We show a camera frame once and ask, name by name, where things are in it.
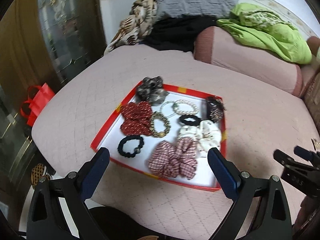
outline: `pearl bracelet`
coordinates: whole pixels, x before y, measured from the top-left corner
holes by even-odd
[[[179,104],[186,104],[188,106],[191,106],[193,108],[193,111],[181,111],[179,110]],[[177,100],[172,106],[173,106],[173,110],[178,115],[196,115],[199,112],[199,109],[196,106],[196,104],[191,103],[187,100],[182,100],[182,99]]]

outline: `gold beaded hair tie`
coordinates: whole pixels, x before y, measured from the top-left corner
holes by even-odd
[[[164,126],[165,126],[164,131],[161,131],[161,132],[156,131],[155,119],[160,119],[164,122]],[[171,128],[171,125],[169,123],[168,118],[166,118],[161,112],[153,112],[152,113],[150,125],[151,125],[150,131],[152,132],[152,135],[157,138],[163,138],[164,136],[166,136],[169,133],[170,128]]]

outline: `black hair tie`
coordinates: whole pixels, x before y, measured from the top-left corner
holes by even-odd
[[[192,118],[194,121],[186,121],[186,119]],[[179,117],[180,122],[184,123],[185,125],[189,126],[198,126],[201,122],[201,119],[195,115],[182,115]]]
[[[123,146],[124,144],[127,142],[127,141],[130,141],[130,140],[139,140],[140,143],[138,145],[138,147],[135,147],[133,153],[125,153],[123,151]],[[127,158],[133,158],[135,157],[138,153],[141,152],[141,148],[143,147],[144,145],[144,141],[143,141],[143,138],[140,136],[140,135],[129,135],[127,137],[124,137],[120,142],[119,142],[119,145],[118,145],[118,152],[121,156],[123,157],[127,157]]]

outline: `pink plaid scrunchie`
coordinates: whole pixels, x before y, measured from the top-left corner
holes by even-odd
[[[178,175],[192,179],[196,174],[196,141],[191,137],[178,139],[177,146],[168,141],[160,142],[149,160],[149,169],[162,178]]]

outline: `scrunchie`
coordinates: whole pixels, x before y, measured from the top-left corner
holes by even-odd
[[[224,117],[224,106],[221,99],[216,97],[207,98],[207,119],[214,123],[219,122]]]
[[[197,141],[197,156],[207,157],[208,151],[216,147],[220,150],[221,131],[216,123],[210,120],[200,122],[199,127],[185,125],[180,128],[178,138],[191,137]]]
[[[151,135],[150,119],[152,109],[148,102],[128,103],[121,107],[124,122],[120,130],[124,135]]]
[[[139,101],[148,101],[152,106],[162,104],[169,93],[163,89],[163,80],[160,76],[145,77],[142,84],[136,89]]]
[[[196,141],[190,137],[178,139],[177,146],[162,141],[154,150],[148,167],[154,175],[162,178],[176,178],[181,175],[192,179],[198,165],[195,155]]]

